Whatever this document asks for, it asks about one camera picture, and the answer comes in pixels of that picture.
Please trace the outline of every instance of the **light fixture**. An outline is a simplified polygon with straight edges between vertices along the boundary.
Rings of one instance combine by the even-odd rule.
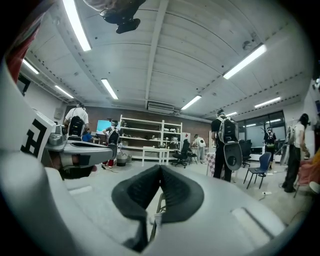
[[[281,119],[271,120],[270,122],[269,122],[269,121],[266,121],[266,123],[275,123],[275,122],[279,122],[279,121],[281,121]]]
[[[253,123],[253,124],[248,124],[248,125],[246,125],[245,127],[251,127],[251,126],[256,126],[256,124],[255,123]]]
[[[238,114],[237,112],[232,112],[232,113],[230,113],[230,114],[226,114],[225,116],[226,117],[230,117],[230,116],[234,116],[234,115],[236,115],[236,114]]]
[[[201,99],[200,95],[195,96],[187,105],[185,105],[183,108],[181,108],[181,110],[185,110],[185,109],[189,108],[193,103],[195,103],[196,101],[198,101],[200,99]]]
[[[101,82],[104,84],[105,88],[108,90],[108,92],[110,93],[112,98],[114,98],[115,100],[119,100],[117,95],[115,94],[114,90],[112,90],[108,80],[107,79],[101,79]]]
[[[263,106],[263,105],[267,105],[267,104],[269,104],[269,103],[277,102],[277,101],[280,101],[280,100],[281,100],[281,97],[277,97],[277,98],[274,98],[274,99],[268,100],[268,101],[266,101],[266,102],[264,102],[264,103],[261,103],[261,104],[255,105],[254,107],[255,107],[255,108],[259,108],[259,107],[261,107],[261,106]]]
[[[22,61],[29,69],[31,69],[34,73],[37,75],[39,74],[39,71],[36,70],[26,59],[23,59]]]
[[[87,40],[86,34],[84,32],[84,29],[81,25],[79,15],[77,12],[77,7],[74,0],[62,0],[64,4],[64,8],[66,11],[66,14],[68,15],[69,21],[71,23],[71,26],[73,28],[73,31],[76,35],[76,38],[79,41],[79,44],[81,45],[83,51],[89,51],[91,50],[91,46]]]
[[[267,47],[263,44],[260,47],[258,47],[256,50],[254,50],[248,57],[246,57],[244,60],[242,60],[239,64],[237,64],[235,67],[230,69],[227,73],[223,75],[225,79],[231,78],[234,74],[238,73],[240,70],[242,70],[245,66],[253,62],[256,58],[258,58],[260,55],[265,53],[267,51]]]
[[[72,97],[69,93],[67,93],[66,91],[64,91],[63,89],[61,89],[58,85],[56,85],[55,88],[57,88],[58,90],[60,90],[61,92],[63,92],[65,95],[67,95],[67,96],[70,97],[71,99],[74,98],[74,97]]]

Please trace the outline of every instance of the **ceiling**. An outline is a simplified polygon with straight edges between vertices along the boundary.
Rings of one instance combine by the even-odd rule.
[[[147,0],[140,26],[117,34],[82,0],[75,0],[92,47],[82,51],[62,1],[45,15],[26,58],[39,75],[21,72],[68,104],[60,85],[87,106],[146,110],[168,103],[176,115],[212,120],[223,108],[235,120],[300,101],[312,77],[313,53],[303,31],[271,0]],[[245,41],[249,42],[243,49]],[[229,80],[223,74],[259,44],[267,51]],[[119,100],[101,83],[107,78]],[[202,98],[180,109],[196,95]],[[280,102],[255,105],[281,97]]]

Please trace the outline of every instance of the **computer screen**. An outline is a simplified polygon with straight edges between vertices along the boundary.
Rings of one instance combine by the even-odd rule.
[[[102,132],[104,129],[109,128],[111,126],[111,122],[109,120],[98,120],[98,124],[96,126],[96,134],[104,135]]]

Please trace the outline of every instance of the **air conditioner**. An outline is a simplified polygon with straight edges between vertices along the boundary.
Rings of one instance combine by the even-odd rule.
[[[175,111],[175,107],[173,105],[160,103],[156,101],[148,101],[147,109],[150,112],[156,112],[161,114],[172,114]]]

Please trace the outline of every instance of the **brown wall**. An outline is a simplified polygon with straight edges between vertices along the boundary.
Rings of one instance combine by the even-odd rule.
[[[72,108],[74,108],[74,106],[67,106],[64,116],[66,116],[68,111]],[[210,123],[194,121],[170,115],[161,115],[149,112],[105,107],[88,106],[86,107],[86,112],[88,113],[90,131],[96,131],[98,120],[114,119],[119,121],[120,116],[122,115],[125,118],[149,120],[156,122],[162,122],[162,120],[164,120],[166,123],[171,124],[182,123],[182,132],[191,133],[191,141],[194,140],[195,134],[199,134],[200,137],[204,138],[207,146],[209,145],[209,130],[211,130]]]

